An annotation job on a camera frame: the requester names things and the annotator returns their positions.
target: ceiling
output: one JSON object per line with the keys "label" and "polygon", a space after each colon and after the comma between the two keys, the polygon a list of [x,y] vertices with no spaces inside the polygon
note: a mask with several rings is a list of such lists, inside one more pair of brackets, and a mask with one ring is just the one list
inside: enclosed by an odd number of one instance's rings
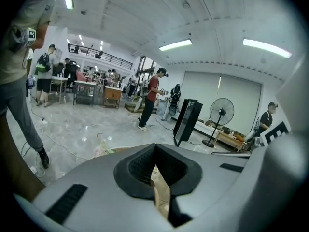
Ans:
{"label": "ceiling", "polygon": [[[307,48],[303,26],[285,0],[57,0],[55,25],[70,33],[126,46],[162,66],[218,64],[261,72],[282,81]],[[243,38],[269,43],[290,58],[243,46]],[[191,46],[161,52],[163,45],[190,38]]]}

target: shorts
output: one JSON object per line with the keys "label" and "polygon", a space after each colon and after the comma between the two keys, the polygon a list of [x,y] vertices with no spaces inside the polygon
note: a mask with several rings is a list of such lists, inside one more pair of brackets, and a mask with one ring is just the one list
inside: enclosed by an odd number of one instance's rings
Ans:
{"label": "shorts", "polygon": [[51,81],[52,79],[38,79],[37,80],[37,91],[43,90],[45,93],[49,93]]}

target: black pants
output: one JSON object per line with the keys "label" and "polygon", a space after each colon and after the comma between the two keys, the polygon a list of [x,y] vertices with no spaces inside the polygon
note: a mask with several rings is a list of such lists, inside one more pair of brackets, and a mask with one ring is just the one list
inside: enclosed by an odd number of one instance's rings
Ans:
{"label": "black pants", "polygon": [[128,93],[128,96],[131,96],[133,94],[134,89],[135,89],[135,86],[134,85],[130,85],[130,91]]}
{"label": "black pants", "polygon": [[141,118],[140,118],[140,123],[139,126],[140,127],[144,127],[147,123],[147,121],[150,118],[151,113],[153,112],[153,108],[155,106],[154,101],[151,101],[149,99],[146,98],[145,100],[145,108],[143,113],[141,114]]}

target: gray floor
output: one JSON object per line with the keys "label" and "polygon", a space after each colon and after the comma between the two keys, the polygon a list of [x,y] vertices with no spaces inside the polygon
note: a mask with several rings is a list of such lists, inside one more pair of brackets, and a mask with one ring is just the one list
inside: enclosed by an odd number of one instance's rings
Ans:
{"label": "gray floor", "polygon": [[[137,114],[131,114],[124,107],[118,110],[103,108],[101,106],[90,107],[88,105],[75,105],[54,103],[50,107],[36,107],[34,101],[28,99],[33,122],[37,132],[41,136],[44,147],[51,159],[51,166],[45,171],[45,176],[40,180],[49,185],[51,182],[62,177],[87,159],[94,157],[102,139],[108,139],[109,148],[133,147],[149,143],[165,143],[173,145],[171,130],[162,127],[156,121],[156,115],[152,115],[148,123],[151,127],[147,132],[137,128]],[[19,151],[25,143],[19,125],[12,114],[8,112],[7,120],[13,139]],[[173,128],[175,121],[163,122],[167,128]],[[190,142],[200,144],[206,137],[200,133],[193,132]],[[205,145],[192,145],[182,142],[182,148],[210,154],[213,151],[228,152],[224,147],[217,145],[216,148],[207,148]],[[29,145],[23,149],[23,155]],[[41,166],[37,153],[30,149],[24,157],[27,165]]]}

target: standing fan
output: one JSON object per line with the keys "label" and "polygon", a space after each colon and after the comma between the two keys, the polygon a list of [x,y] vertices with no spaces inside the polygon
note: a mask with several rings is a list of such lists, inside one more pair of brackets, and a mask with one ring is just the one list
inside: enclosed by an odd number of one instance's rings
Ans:
{"label": "standing fan", "polygon": [[227,98],[219,98],[214,101],[211,105],[210,111],[210,119],[216,123],[216,126],[213,130],[213,133],[210,139],[203,140],[202,143],[210,148],[214,148],[214,144],[211,142],[211,139],[218,127],[218,125],[226,125],[230,122],[234,116],[234,105],[233,103]]}

